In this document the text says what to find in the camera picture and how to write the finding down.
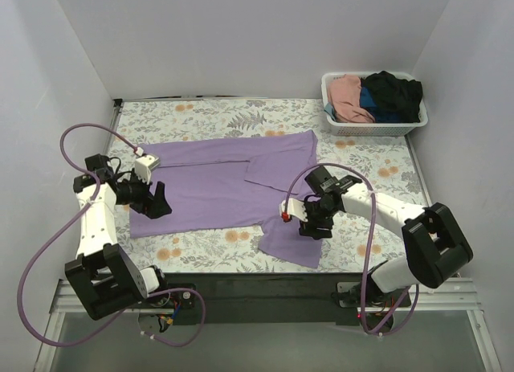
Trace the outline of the purple t shirt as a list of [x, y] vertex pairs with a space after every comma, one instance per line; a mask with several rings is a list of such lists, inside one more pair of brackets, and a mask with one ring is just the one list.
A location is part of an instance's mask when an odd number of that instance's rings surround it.
[[129, 215], [133, 239], [172, 233], [249, 227], [259, 224], [259, 249], [290, 263], [317, 268], [321, 242], [299, 233], [279, 212], [287, 197], [310, 192], [298, 174], [316, 164], [313, 131], [278, 137], [236, 137], [144, 145], [161, 164], [152, 180], [165, 184], [172, 213], [148, 219]]

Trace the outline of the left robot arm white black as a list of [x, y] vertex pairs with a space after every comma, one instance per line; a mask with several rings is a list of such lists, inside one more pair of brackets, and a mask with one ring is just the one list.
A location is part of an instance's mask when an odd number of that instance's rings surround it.
[[171, 289], [155, 265], [142, 270], [118, 243], [115, 224], [117, 206], [129, 206], [149, 219], [170, 215], [165, 184], [151, 181], [160, 158], [142, 154], [128, 178], [114, 170], [111, 158], [96, 154], [85, 159], [89, 174], [74, 179], [73, 190], [80, 208], [80, 244], [74, 260], [65, 264], [65, 275], [93, 320], [99, 320], [146, 300], [155, 308], [165, 306]]

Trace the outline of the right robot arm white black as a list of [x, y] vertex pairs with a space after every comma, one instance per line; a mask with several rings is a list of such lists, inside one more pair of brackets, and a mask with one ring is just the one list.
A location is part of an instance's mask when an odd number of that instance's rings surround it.
[[438, 288], [473, 259], [457, 220], [440, 202], [431, 206], [403, 202], [372, 191], [362, 178], [337, 178], [323, 166], [316, 167], [304, 180], [310, 194], [301, 200], [289, 198], [281, 205], [283, 220], [297, 218], [302, 236], [332, 237], [334, 216], [346, 213], [368, 219], [372, 227], [385, 228], [404, 244], [404, 256], [363, 272], [360, 284], [344, 292], [347, 304], [364, 301], [378, 306], [394, 292], [411, 286]]

